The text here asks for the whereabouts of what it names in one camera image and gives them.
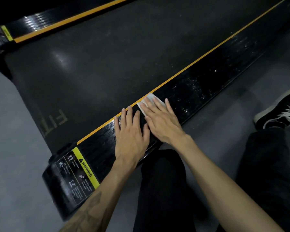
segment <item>yellow warning sticker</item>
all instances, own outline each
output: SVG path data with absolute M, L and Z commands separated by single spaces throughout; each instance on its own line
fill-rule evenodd
M 9 33 L 8 29 L 6 28 L 6 26 L 2 25 L 0 26 L 1 29 L 4 31 L 5 35 L 6 35 L 6 38 L 9 40 L 9 41 L 12 41 L 13 38 L 11 36 L 11 34 Z
M 93 174 L 93 171 L 90 169 L 90 167 L 87 164 L 86 160 L 84 159 L 83 155 L 81 154 L 81 152 L 79 151 L 79 149 L 77 147 L 75 147 L 72 151 L 75 154 L 75 156 L 77 157 L 79 163 L 81 164 L 82 168 L 84 169 L 84 171 L 85 171 L 86 175 L 88 176 L 90 182 L 92 183 L 93 187 L 95 189 L 97 189 L 98 186 L 100 185 L 100 183 L 96 179 L 96 176 Z

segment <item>shoe sole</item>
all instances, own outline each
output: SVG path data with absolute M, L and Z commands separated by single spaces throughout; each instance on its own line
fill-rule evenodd
M 265 109 L 264 111 L 256 114 L 254 116 L 254 123 L 256 124 L 259 119 L 261 119 L 263 116 L 267 115 L 270 113 L 274 108 L 288 95 L 290 95 L 290 89 L 283 93 L 269 108 Z

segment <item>forearm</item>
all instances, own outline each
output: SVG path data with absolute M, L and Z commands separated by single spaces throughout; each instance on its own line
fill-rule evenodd
M 96 191 L 78 209 L 60 232 L 105 231 L 119 199 L 122 188 L 136 164 L 114 163 Z
M 173 146 L 188 164 L 214 215 L 227 232 L 282 229 L 186 135 Z

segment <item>finger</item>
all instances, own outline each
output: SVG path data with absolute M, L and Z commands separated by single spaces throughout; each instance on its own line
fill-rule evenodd
M 151 101 L 147 97 L 145 97 L 144 100 L 148 108 L 151 109 L 154 113 L 158 114 L 160 112 L 160 110 L 156 107 L 156 105 L 152 104 Z
M 175 115 L 174 111 L 173 111 L 173 109 L 172 109 L 172 107 L 170 105 L 170 102 L 169 102 L 169 100 L 167 98 L 165 99 L 165 106 L 166 106 L 166 109 L 168 110 L 168 112 L 170 112 L 171 114 Z
M 152 121 L 152 119 L 149 116 L 145 116 L 145 120 L 146 120 L 149 128 L 152 131 L 155 128 L 154 122 Z
M 143 111 L 145 112 L 145 114 L 149 117 L 153 117 L 155 116 L 155 113 L 153 113 L 151 111 L 151 109 L 149 109 L 144 103 L 140 103 L 141 104 L 141 108 L 143 109 Z
M 143 128 L 143 139 L 147 146 L 149 145 L 149 135 L 150 135 L 150 130 L 148 128 L 148 125 L 145 124 Z
M 127 112 L 127 127 L 132 126 L 132 106 L 128 106 L 128 112 Z
M 152 100 L 154 101 L 155 105 L 158 107 L 159 110 L 161 110 L 163 112 L 167 112 L 165 107 L 160 103 L 160 101 L 157 98 L 153 97 Z
M 136 113 L 134 114 L 133 126 L 139 128 L 139 130 L 141 130 L 141 127 L 140 127 L 140 111 L 136 111 Z
M 127 124 L 126 124 L 126 110 L 124 108 L 121 110 L 120 125 L 121 125 L 121 129 L 125 129 L 127 126 Z
M 118 121 L 117 116 L 114 117 L 114 129 L 115 129 L 115 135 L 117 137 L 117 135 L 120 133 L 119 121 Z

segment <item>hand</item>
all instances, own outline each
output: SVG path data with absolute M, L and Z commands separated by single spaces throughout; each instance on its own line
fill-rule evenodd
M 145 120 L 151 132 L 162 142 L 172 145 L 172 142 L 185 135 L 168 99 L 165 99 L 166 108 L 154 97 L 152 104 L 148 98 L 144 98 L 148 106 L 141 103 L 145 112 Z
M 149 128 L 147 124 L 144 125 L 143 135 L 140 127 L 140 112 L 137 111 L 132 121 L 132 107 L 128 106 L 126 110 L 121 111 L 121 128 L 119 127 L 118 117 L 114 118 L 116 147 L 114 164 L 124 165 L 129 167 L 133 165 L 136 167 L 139 160 L 144 156 L 145 151 L 149 145 Z

